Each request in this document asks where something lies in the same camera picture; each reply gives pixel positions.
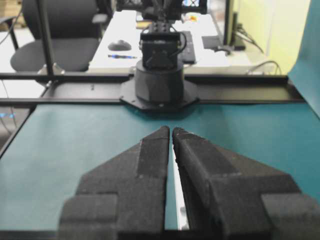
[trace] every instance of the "chair backrest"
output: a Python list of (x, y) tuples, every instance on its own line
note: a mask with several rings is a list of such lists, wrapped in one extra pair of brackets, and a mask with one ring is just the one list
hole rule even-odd
[[(92, 24), (96, 0), (46, 1), (50, 33), (57, 38), (98, 38), (100, 27)], [(35, 0), (23, 0), (23, 16), (35, 39), (40, 39)]]

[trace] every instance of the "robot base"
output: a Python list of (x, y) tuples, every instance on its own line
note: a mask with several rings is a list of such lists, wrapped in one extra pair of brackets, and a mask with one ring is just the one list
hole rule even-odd
[(183, 98), (177, 103), (152, 103), (136, 95), (136, 80), (133, 78), (121, 85), (120, 100), (142, 111), (148, 112), (176, 112), (198, 100), (197, 86), (189, 81), (183, 81)]

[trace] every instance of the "black office chair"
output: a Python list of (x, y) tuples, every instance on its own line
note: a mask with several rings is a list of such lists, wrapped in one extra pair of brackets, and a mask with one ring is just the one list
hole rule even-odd
[[(46, 0), (54, 62), (65, 71), (88, 70), (101, 38), (107, 15), (99, 14), (95, 0)], [(45, 57), (38, 27), (35, 0), (24, 0), (23, 16), (34, 42), (16, 50), (11, 66), (18, 72), (37, 72)]]

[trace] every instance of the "keyboard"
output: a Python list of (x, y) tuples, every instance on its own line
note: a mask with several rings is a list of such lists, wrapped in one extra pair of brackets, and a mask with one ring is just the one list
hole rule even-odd
[[(192, 39), (192, 34), (190, 31), (183, 31), (186, 36), (186, 47), (180, 53), (180, 58), (184, 64), (195, 64), (196, 63), (196, 53), (194, 48), (194, 41)], [(181, 42), (185, 42), (184, 36), (181, 34)]]

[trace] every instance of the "metal pole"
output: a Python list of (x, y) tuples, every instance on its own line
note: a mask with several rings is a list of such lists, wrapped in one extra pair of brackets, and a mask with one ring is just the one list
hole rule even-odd
[(53, 65), (54, 65), (54, 54), (51, 42), (50, 27), (48, 21), (47, 13), (47, 0), (35, 0), (38, 16), (38, 26), (40, 30), (45, 64), (47, 69), (47, 74), (49, 76), (54, 75)]

